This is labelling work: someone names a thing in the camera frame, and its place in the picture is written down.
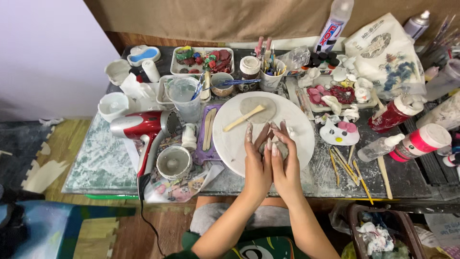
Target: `red hair dryer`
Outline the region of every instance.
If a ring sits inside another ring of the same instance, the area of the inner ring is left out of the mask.
[[[172,111],[146,111],[114,119],[110,131],[116,137],[140,139],[145,143],[139,158],[139,178],[152,171],[161,141],[176,132],[178,125],[177,115]]]

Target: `hello kitty clay face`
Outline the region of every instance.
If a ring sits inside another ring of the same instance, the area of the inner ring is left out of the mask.
[[[350,123],[346,117],[335,126],[329,118],[326,124],[319,130],[319,136],[331,145],[351,146],[359,141],[359,133],[356,125]]]

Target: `white wall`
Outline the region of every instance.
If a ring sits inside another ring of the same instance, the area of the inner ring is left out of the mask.
[[[83,0],[0,1],[0,121],[93,116],[120,56]]]

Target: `black lid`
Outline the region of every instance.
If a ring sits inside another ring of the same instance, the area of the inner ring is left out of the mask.
[[[336,58],[336,57],[337,57],[337,54],[336,54],[336,53],[334,53],[334,52],[329,52],[329,53],[328,53],[328,59],[334,59],[334,58]]]
[[[336,58],[331,59],[331,60],[329,61],[329,65],[331,65],[331,66],[338,66],[339,63],[340,63],[340,61],[339,61],[338,59],[336,59]]]
[[[315,52],[310,53],[310,60],[312,60],[312,59],[317,59],[317,58],[319,58],[318,53],[315,53]]]
[[[321,65],[321,60],[319,59],[313,59],[311,61],[311,66],[310,67],[319,67],[319,65]]]
[[[319,55],[319,60],[321,61],[326,60],[328,58],[328,55],[324,52],[321,52],[318,55]]]

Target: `red paint bottle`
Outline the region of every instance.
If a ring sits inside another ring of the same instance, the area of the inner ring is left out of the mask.
[[[399,95],[383,109],[374,113],[368,120],[369,127],[377,133],[385,133],[421,112],[423,110],[423,103],[414,102],[411,105],[405,104],[405,98],[408,97],[409,95]]]

